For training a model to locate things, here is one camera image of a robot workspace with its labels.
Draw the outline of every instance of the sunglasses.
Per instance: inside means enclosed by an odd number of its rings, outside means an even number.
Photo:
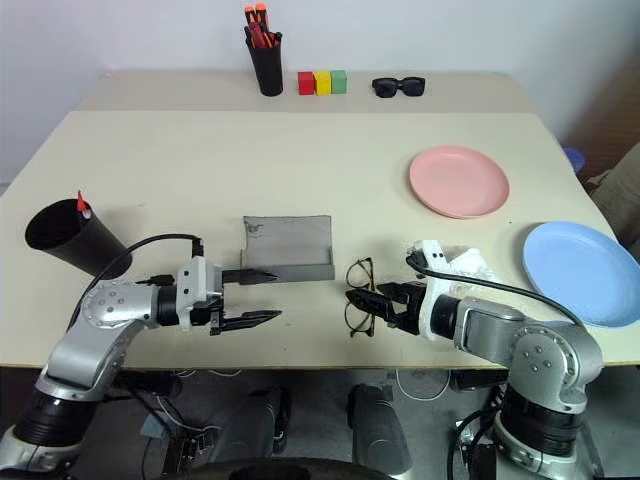
[[[402,90],[407,97],[419,97],[424,93],[425,79],[422,77],[407,77],[402,80],[395,78],[376,78],[371,86],[380,98],[391,98],[398,90]]]

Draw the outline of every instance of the green block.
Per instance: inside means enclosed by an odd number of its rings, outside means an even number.
[[[347,93],[347,72],[331,70],[331,93]]]

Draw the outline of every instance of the block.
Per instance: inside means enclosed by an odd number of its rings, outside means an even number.
[[[312,72],[298,72],[298,94],[313,95],[316,90],[316,83]]]
[[[331,71],[331,93],[347,93],[347,72],[344,70]]]
[[[313,72],[316,82],[316,95],[331,94],[331,74],[329,72]]]

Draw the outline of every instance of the table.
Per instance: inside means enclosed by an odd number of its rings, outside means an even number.
[[[239,266],[243,215],[330,215],[336,280],[229,286],[229,315],[284,313],[252,330],[210,337],[206,327],[142,332],[126,365],[137,368],[491,368],[439,339],[429,342],[378,320],[374,338],[350,338],[344,274],[372,256],[377,281],[409,281],[405,249],[417,239],[478,247],[506,282],[530,288],[521,249],[541,222],[568,220],[612,235],[522,89],[503,74],[429,76],[424,97],[376,98],[373,73],[349,75],[347,95],[265,98],[250,72],[123,72],[107,75],[69,113],[0,199],[0,363],[41,366],[62,336],[90,278],[24,242],[29,219],[81,188],[125,243],[166,232],[205,240],[205,254]],[[504,169],[511,195],[496,213],[454,220],[411,193],[407,169],[443,144],[484,152]],[[129,276],[175,273],[188,242],[135,255]],[[546,306],[494,291],[539,319]],[[640,363],[640,325],[590,328],[607,364]]]

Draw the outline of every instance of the black cup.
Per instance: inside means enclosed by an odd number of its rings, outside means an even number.
[[[253,48],[249,42],[246,43],[256,71],[260,92],[267,97],[280,95],[282,93],[280,44],[272,48]]]
[[[75,199],[49,205],[29,222],[24,237],[31,248],[58,257],[95,277],[126,248],[93,210],[87,220],[76,210],[76,205]],[[127,271],[131,261],[131,254],[128,254],[103,278],[119,277]]]

